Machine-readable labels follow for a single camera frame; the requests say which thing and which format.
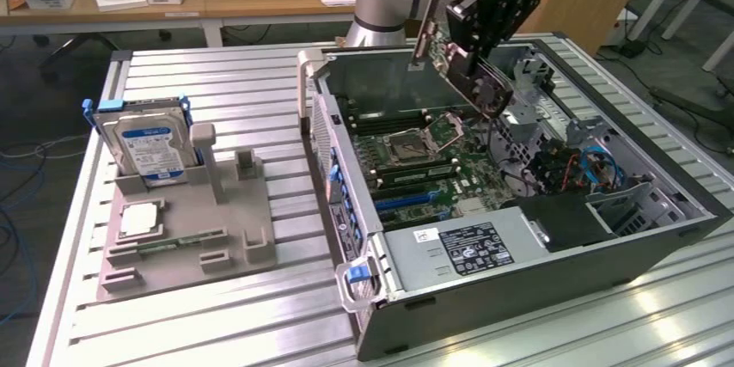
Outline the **RAM stick with white label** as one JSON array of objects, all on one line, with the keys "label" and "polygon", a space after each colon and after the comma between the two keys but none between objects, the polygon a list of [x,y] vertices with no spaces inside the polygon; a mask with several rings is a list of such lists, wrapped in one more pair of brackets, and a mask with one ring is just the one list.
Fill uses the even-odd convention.
[{"label": "RAM stick with white label", "polygon": [[384,169],[376,172],[376,188],[386,189],[443,180],[455,177],[459,172],[460,166],[456,164]]}]

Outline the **grey plastic parts rack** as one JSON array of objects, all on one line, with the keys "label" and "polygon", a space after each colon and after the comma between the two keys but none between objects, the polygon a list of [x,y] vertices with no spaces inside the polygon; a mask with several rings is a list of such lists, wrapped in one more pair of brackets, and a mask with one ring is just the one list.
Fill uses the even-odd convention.
[{"label": "grey plastic parts rack", "polygon": [[[101,249],[99,301],[143,297],[262,272],[275,265],[264,165],[248,147],[218,161],[215,143],[214,125],[194,125],[191,144],[203,163],[186,169],[183,183],[148,188],[142,177],[117,176]],[[123,237],[123,209],[143,203],[159,206],[158,226],[150,234]],[[200,236],[200,245],[155,254],[138,252],[142,243],[188,235]]]}]

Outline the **grey metal disk bay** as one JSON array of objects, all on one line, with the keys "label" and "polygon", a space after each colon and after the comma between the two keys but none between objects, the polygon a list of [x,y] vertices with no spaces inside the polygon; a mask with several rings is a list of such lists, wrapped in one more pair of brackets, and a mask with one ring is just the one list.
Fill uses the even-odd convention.
[{"label": "grey metal disk bay", "polygon": [[647,182],[614,193],[593,193],[586,202],[618,237],[687,220],[670,197]]}]

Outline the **silver CPU chip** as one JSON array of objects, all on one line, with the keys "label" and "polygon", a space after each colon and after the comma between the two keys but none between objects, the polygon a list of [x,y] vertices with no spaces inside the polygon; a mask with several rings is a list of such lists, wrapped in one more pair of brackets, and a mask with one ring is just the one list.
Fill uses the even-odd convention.
[{"label": "silver CPU chip", "polygon": [[120,235],[150,234],[158,226],[158,214],[159,206],[154,203],[127,205],[122,212]]}]

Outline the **black floor stand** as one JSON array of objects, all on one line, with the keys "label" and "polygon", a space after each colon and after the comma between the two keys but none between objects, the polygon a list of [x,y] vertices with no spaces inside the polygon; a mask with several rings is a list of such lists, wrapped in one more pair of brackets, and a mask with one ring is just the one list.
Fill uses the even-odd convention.
[{"label": "black floor stand", "polygon": [[725,103],[721,108],[711,108],[658,87],[653,87],[649,93],[657,100],[670,103],[673,106],[725,126],[734,132],[734,101]]}]

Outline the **small green graphics card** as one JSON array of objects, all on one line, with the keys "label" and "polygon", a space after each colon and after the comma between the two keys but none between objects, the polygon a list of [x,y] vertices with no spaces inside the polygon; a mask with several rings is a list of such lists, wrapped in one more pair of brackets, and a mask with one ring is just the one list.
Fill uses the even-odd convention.
[{"label": "small green graphics card", "polygon": [[440,0],[428,0],[411,65],[430,62],[463,100],[487,119],[498,119],[509,106],[514,87],[505,73],[451,41],[436,17]]}]

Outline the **green RAM stick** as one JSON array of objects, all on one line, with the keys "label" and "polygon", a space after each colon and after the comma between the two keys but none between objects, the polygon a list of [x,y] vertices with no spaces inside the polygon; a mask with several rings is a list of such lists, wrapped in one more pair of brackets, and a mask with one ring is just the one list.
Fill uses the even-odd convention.
[{"label": "green RAM stick", "polygon": [[198,245],[200,245],[200,236],[188,235],[142,243],[136,246],[136,249],[140,254],[155,254],[162,251],[176,250]]}]

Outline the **black chair base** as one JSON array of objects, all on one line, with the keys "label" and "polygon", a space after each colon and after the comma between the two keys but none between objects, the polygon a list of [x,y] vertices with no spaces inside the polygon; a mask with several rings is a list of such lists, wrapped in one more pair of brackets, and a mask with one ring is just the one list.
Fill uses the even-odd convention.
[{"label": "black chair base", "polygon": [[[158,31],[159,40],[171,41],[172,34],[166,29],[159,29]],[[32,40],[39,47],[47,47],[51,44],[49,38],[47,35],[35,34],[32,35]],[[65,43],[51,53],[51,55],[43,60],[39,64],[39,72],[44,83],[55,83],[59,80],[59,75],[49,68],[51,66],[64,57],[71,55],[84,43],[95,41],[101,46],[108,49],[111,52],[120,51],[117,44],[109,39],[109,37],[103,33],[81,33],[76,34]]]}]

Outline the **hard disk in blue caddy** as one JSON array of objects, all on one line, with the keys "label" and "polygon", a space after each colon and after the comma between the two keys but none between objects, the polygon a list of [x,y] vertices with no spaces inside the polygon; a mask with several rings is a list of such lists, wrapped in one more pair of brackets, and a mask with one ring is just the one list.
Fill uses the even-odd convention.
[{"label": "hard disk in blue caddy", "polygon": [[132,100],[83,100],[83,116],[101,136],[124,176],[148,188],[186,182],[200,164],[191,144],[191,103],[186,95]]}]

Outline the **open dark PC case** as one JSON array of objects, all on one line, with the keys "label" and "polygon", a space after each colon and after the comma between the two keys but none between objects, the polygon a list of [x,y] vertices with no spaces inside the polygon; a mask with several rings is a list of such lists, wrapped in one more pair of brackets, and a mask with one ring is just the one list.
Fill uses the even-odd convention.
[{"label": "open dark PC case", "polygon": [[[545,143],[523,164],[493,154],[499,148],[495,119],[484,118],[463,100],[430,62],[411,65],[408,46],[315,47],[298,54],[307,159],[339,303],[362,361],[407,353],[456,333],[630,284],[674,252],[733,221],[731,208],[693,173],[709,161],[689,154],[685,142],[658,123],[634,93],[567,41],[514,40],[493,51],[489,62],[510,79],[514,64],[533,55],[541,55],[555,70],[553,100],[570,121],[567,141]],[[370,118],[423,109],[443,112],[451,107],[486,134],[489,156],[518,193],[501,209],[515,207],[518,198],[614,193],[647,182],[670,197],[687,220],[550,251],[545,259],[476,274],[460,283],[406,291],[387,248],[386,235],[394,230],[386,231],[378,218],[347,122],[352,113]],[[371,279],[350,284],[344,274],[351,266],[370,267]]]}]

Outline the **small silver chipset heatsink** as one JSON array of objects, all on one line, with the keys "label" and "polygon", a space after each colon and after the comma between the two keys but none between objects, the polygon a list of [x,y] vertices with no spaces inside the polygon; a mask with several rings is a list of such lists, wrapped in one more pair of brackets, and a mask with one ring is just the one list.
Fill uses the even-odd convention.
[{"label": "small silver chipset heatsink", "polygon": [[460,199],[456,202],[456,211],[462,216],[475,215],[487,212],[483,200],[478,197]]}]

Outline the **black power brick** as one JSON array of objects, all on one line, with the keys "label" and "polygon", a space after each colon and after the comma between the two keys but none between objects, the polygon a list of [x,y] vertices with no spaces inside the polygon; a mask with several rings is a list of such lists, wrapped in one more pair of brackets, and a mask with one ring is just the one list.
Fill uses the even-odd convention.
[{"label": "black power brick", "polygon": [[627,40],[617,49],[617,53],[625,58],[635,58],[649,50],[649,43],[643,40]]}]

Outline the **blue expansion slot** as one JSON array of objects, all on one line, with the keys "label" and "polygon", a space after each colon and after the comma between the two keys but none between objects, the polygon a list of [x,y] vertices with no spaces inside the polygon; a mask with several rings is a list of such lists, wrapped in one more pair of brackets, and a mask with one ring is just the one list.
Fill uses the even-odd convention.
[{"label": "blue expansion slot", "polygon": [[439,194],[439,191],[430,191],[399,198],[375,200],[374,206],[378,211],[387,211],[415,205],[424,205],[432,203]]}]

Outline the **silver perforated drive cage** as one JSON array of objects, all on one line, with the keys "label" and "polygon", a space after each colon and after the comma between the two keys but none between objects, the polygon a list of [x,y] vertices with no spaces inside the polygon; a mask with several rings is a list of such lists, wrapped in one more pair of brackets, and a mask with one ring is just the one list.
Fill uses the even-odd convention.
[{"label": "silver perforated drive cage", "polygon": [[541,55],[523,57],[511,67],[514,96],[495,120],[493,150],[527,164],[542,145],[558,139],[567,141],[569,115],[555,97],[554,68]]}]

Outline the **open metal socket cover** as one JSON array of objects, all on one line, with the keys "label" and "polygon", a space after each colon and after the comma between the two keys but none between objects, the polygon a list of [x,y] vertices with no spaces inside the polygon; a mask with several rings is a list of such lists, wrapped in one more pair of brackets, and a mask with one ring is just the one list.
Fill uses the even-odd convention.
[{"label": "open metal socket cover", "polygon": [[423,129],[428,147],[435,152],[448,148],[463,136],[463,124],[454,113],[443,113]]}]

